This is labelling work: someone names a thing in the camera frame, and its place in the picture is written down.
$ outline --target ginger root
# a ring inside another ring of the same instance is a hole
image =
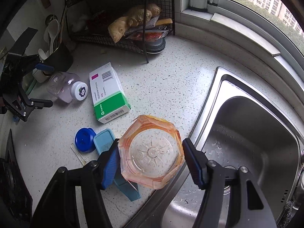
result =
[[[137,6],[135,6],[135,7],[132,7],[132,8],[130,8],[130,9],[128,10],[128,12],[126,12],[126,13],[124,14],[124,16],[132,16],[133,14],[136,13],[137,10],[143,9],[143,8],[145,8],[144,5],[137,5]]]
[[[162,11],[162,9],[159,6],[157,6],[155,3],[149,3],[147,5],[147,10],[151,11],[152,17],[160,15]]]
[[[151,19],[152,13],[150,10],[146,11],[146,23]],[[144,9],[137,9],[133,15],[129,17],[129,26],[135,27],[143,24]]]
[[[129,29],[128,20],[128,16],[120,17],[108,26],[109,34],[114,43],[117,43]]]

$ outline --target snack package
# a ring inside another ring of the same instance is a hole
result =
[[[159,30],[146,30],[145,31],[145,41],[156,41],[158,39],[161,39],[165,36],[168,35],[169,30],[165,31],[159,31]],[[135,33],[132,33],[130,36],[127,37],[127,39],[132,39],[132,40],[143,40],[143,32],[138,31]]]

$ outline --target stainless steel sink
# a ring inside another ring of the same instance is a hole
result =
[[[300,174],[303,136],[273,103],[218,67],[190,139],[197,150],[224,167],[247,166],[279,221]],[[219,227],[225,227],[229,189],[227,186],[223,193]],[[154,192],[127,227],[192,227],[203,195],[183,165],[164,189]]]

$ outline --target pink label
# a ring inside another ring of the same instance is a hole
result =
[[[95,79],[95,78],[97,78],[97,77],[98,77],[98,74],[94,74],[94,75],[92,76],[92,80]]]

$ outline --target kitchen sink edge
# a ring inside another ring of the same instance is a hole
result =
[[[278,118],[278,121],[281,122],[285,128],[290,131],[292,136],[294,136],[297,141],[297,170],[294,177],[294,182],[292,188],[288,192],[288,196],[284,198],[284,204],[290,200],[294,188],[297,184],[299,175],[302,170],[302,165],[300,162],[300,151],[304,148],[304,137],[301,132],[295,127],[295,125],[290,121],[290,119],[265,95],[263,95],[256,88],[251,86],[249,83],[238,77],[237,75],[231,73],[230,71],[218,67],[215,72],[215,76],[212,81],[211,88],[209,90],[208,96],[203,105],[203,109],[199,114],[199,117],[195,123],[195,126],[190,134],[190,139],[193,144],[196,146],[197,150],[202,150],[207,137],[210,133],[212,124],[215,120],[215,116],[210,118],[212,110],[215,105],[215,101],[218,97],[220,87],[222,82],[229,82],[236,87],[236,93],[239,91],[240,96],[245,96],[256,103],[259,103],[265,110],[272,114],[275,118]],[[238,94],[233,93],[232,97],[238,96]],[[187,178],[189,178],[189,170],[184,163],[178,173],[171,179],[171,181],[160,190],[156,190],[145,205],[137,212],[137,214],[125,225],[126,228],[134,227],[161,227],[163,216],[167,210],[167,207],[170,205],[171,201],[179,192],[180,188],[183,186]]]

